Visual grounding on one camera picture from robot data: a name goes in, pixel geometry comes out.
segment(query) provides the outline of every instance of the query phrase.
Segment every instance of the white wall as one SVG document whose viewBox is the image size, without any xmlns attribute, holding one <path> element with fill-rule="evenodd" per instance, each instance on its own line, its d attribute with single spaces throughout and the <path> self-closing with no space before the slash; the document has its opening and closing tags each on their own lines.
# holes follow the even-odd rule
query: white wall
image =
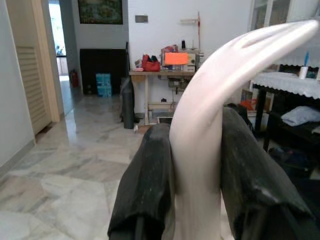
<svg viewBox="0 0 320 240">
<path fill-rule="evenodd" d="M 33 140 L 5 0 L 0 0 L 0 167 Z"/>
<path fill-rule="evenodd" d="M 123 25 L 80 24 L 78 0 L 72 0 L 78 53 L 80 49 L 124 49 L 129 39 L 128 0 L 122 0 Z"/>
<path fill-rule="evenodd" d="M 72 2 L 70 0 L 60 0 L 61 20 L 63 22 L 63 36 L 66 49 L 66 60 L 68 70 L 80 71 L 79 55 L 76 41 L 76 30 L 74 24 L 74 14 Z"/>
<path fill-rule="evenodd" d="M 252 0 L 128 0 L 129 47 L 131 66 L 144 53 L 160 54 L 160 49 L 171 44 L 198 46 L 198 28 L 182 25 L 181 19 L 201 17 L 201 50 L 207 58 L 223 44 L 249 29 Z M 149 23 L 135 23 L 135 15 L 148 15 Z M 172 101 L 168 81 L 154 77 L 150 81 L 150 102 L 161 98 Z M 135 89 L 135 111 L 144 112 L 144 86 Z"/>
</svg>

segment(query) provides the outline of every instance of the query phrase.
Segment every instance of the framed painting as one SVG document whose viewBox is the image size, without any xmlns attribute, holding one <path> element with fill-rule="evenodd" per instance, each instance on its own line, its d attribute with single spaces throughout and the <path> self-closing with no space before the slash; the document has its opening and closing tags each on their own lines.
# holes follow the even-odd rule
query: framed painting
<svg viewBox="0 0 320 240">
<path fill-rule="evenodd" d="M 78 0 L 80 24 L 123 24 L 122 0 Z"/>
</svg>

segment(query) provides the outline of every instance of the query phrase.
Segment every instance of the red bag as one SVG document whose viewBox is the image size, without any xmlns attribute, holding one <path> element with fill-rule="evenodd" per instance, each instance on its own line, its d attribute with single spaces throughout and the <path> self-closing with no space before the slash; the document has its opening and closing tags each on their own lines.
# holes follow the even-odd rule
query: red bag
<svg viewBox="0 0 320 240">
<path fill-rule="evenodd" d="M 149 55 L 146 54 L 142 57 L 142 68 L 145 72 L 159 72 L 160 62 L 155 56 L 150 58 Z"/>
</svg>

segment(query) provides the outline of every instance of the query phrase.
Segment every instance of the wooden door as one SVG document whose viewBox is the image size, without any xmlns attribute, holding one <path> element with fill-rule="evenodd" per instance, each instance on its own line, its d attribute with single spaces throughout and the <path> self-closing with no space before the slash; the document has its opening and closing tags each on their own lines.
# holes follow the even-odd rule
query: wooden door
<svg viewBox="0 0 320 240">
<path fill-rule="evenodd" d="M 30 0 L 7 0 L 8 13 L 34 134 L 51 122 L 37 30 Z"/>
</svg>

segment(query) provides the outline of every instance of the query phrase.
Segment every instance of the lace tablecloth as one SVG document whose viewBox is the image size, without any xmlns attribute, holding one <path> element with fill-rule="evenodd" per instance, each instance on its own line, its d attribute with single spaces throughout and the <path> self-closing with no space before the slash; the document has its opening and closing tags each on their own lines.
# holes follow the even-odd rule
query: lace tablecloth
<svg viewBox="0 0 320 240">
<path fill-rule="evenodd" d="M 263 72 L 258 74 L 252 82 L 259 86 L 320 99 L 320 83 L 313 78 L 299 79 L 292 73 Z"/>
</svg>

